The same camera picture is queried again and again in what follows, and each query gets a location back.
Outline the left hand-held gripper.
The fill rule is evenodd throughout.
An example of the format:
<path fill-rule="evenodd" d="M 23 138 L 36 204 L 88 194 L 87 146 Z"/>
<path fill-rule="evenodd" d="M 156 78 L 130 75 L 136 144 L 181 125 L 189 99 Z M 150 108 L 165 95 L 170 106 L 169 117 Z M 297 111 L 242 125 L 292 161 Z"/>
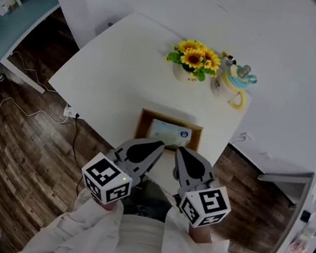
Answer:
<path fill-rule="evenodd" d="M 81 169 L 91 194 L 102 204 L 129 196 L 162 156 L 165 145 L 157 139 L 131 139 L 107 154 L 99 153 Z"/>

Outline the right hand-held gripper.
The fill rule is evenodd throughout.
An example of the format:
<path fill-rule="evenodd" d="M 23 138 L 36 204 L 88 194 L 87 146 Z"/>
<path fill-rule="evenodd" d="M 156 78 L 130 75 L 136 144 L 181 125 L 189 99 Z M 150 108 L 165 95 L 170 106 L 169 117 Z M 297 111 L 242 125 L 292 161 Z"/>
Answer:
<path fill-rule="evenodd" d="M 220 223 L 231 212 L 225 187 L 214 187 L 212 165 L 195 150 L 179 147 L 174 177 L 179 181 L 180 211 L 194 228 Z"/>

